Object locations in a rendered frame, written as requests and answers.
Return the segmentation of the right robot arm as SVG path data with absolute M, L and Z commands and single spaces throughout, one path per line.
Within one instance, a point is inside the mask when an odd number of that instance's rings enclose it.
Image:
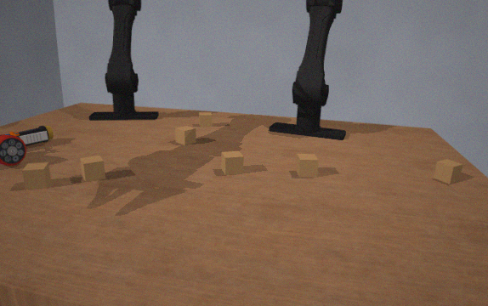
M 112 94 L 114 112 L 94 112 L 89 120 L 156 120 L 157 111 L 134 109 L 133 93 L 138 91 L 139 79 L 129 54 L 133 21 L 141 10 L 141 0 L 108 0 L 108 3 L 114 17 L 114 32 L 105 84 Z

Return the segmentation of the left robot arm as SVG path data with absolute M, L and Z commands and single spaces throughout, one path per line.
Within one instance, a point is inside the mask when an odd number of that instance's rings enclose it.
M 341 14 L 342 5 L 343 0 L 306 0 L 309 35 L 303 61 L 292 85 L 293 104 L 298 105 L 297 124 L 275 122 L 270 126 L 271 132 L 344 140 L 345 130 L 320 126 L 321 107 L 326 105 L 329 94 L 324 72 L 327 38 L 336 15 Z

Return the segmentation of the small tan block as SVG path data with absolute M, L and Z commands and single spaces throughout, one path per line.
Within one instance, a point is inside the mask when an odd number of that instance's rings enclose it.
M 199 112 L 199 125 L 200 128 L 206 128 L 212 126 L 212 113 L 211 112 Z
M 26 190 L 46 189 L 51 182 L 48 162 L 27 163 L 22 173 Z
M 105 179 L 105 165 L 100 156 L 83 157 L 80 161 L 85 182 Z
M 460 180 L 463 164 L 448 159 L 437 161 L 434 179 L 453 184 Z
M 243 174 L 243 160 L 240 151 L 221 152 L 221 169 L 225 175 Z
M 176 142 L 182 145 L 189 145 L 196 142 L 196 129 L 193 127 L 175 128 Z
M 298 176 L 317 178 L 318 162 L 315 154 L 297 154 L 296 172 Z

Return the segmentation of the grey pistol-grip hose nozzle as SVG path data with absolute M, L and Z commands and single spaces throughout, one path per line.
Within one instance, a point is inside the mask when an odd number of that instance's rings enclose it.
M 0 164 L 6 166 L 19 164 L 26 156 L 26 146 L 48 142 L 53 137 L 54 133 L 50 126 L 0 135 Z

